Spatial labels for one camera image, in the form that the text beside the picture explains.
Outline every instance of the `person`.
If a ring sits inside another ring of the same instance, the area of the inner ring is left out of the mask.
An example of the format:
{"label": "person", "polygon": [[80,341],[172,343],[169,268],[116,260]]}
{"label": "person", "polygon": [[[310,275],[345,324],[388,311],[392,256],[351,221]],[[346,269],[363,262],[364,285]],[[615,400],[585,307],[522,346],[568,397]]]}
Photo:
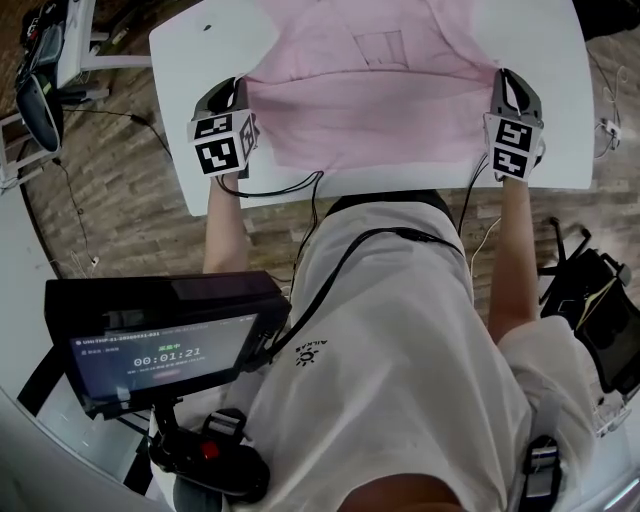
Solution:
{"label": "person", "polygon": [[[225,184],[237,190],[236,175]],[[506,510],[544,393],[561,404],[567,491],[594,443],[585,350],[561,317],[538,319],[528,186],[507,178],[488,324],[474,309],[462,242],[435,191],[345,197],[319,226],[292,291],[295,324],[364,231],[319,310],[246,407],[271,468],[261,511]],[[212,180],[204,272],[249,265],[239,200]]]}

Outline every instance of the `shirt logo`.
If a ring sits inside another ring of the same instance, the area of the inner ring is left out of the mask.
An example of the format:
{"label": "shirt logo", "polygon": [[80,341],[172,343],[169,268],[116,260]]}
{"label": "shirt logo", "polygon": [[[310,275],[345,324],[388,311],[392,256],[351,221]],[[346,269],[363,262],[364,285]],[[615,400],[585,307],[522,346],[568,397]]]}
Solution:
{"label": "shirt logo", "polygon": [[319,340],[319,341],[310,341],[309,343],[305,343],[299,347],[296,347],[296,352],[298,353],[298,357],[296,358],[296,366],[305,367],[308,364],[315,363],[315,357],[322,345],[324,345],[327,340]]}

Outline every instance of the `white t-shirt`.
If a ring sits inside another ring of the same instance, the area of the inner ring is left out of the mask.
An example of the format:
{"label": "white t-shirt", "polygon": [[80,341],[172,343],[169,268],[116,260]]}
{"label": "white t-shirt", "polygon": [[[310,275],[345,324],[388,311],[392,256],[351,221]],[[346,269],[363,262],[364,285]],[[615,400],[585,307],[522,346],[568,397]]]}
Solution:
{"label": "white t-shirt", "polygon": [[[292,322],[360,233],[397,226],[463,251],[451,221],[426,204],[333,214],[300,265]],[[505,510],[532,407],[549,390],[562,401],[556,439],[573,487],[594,443],[581,350],[560,317],[514,329],[496,347],[460,254],[375,235],[347,260],[247,406],[246,433],[271,482],[263,501],[241,509],[335,511],[371,480],[418,473],[444,481],[468,511]]]}

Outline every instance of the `forearm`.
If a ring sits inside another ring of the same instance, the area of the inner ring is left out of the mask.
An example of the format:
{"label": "forearm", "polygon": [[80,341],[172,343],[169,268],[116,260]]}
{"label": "forearm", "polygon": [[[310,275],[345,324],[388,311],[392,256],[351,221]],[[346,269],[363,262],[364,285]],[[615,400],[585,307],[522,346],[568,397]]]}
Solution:
{"label": "forearm", "polygon": [[495,343],[536,319],[538,274],[527,183],[507,178],[491,282],[489,333]]}
{"label": "forearm", "polygon": [[[237,175],[225,175],[225,185],[237,190]],[[248,244],[242,222],[240,199],[222,190],[216,180],[212,179],[203,272],[242,272],[248,267]]]}

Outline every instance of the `office chair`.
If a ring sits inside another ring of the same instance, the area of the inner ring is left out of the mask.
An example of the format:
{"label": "office chair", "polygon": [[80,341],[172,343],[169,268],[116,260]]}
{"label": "office chair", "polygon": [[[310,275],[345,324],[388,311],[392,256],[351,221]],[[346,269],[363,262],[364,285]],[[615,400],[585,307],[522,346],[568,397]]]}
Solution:
{"label": "office chair", "polygon": [[541,300],[541,316],[563,316],[591,354],[602,390],[630,396],[640,386],[640,311],[624,291],[631,271],[608,254],[585,250],[591,238],[586,229],[584,240],[567,258],[559,222],[552,219],[551,224],[560,261],[539,269],[539,275],[555,276]]}

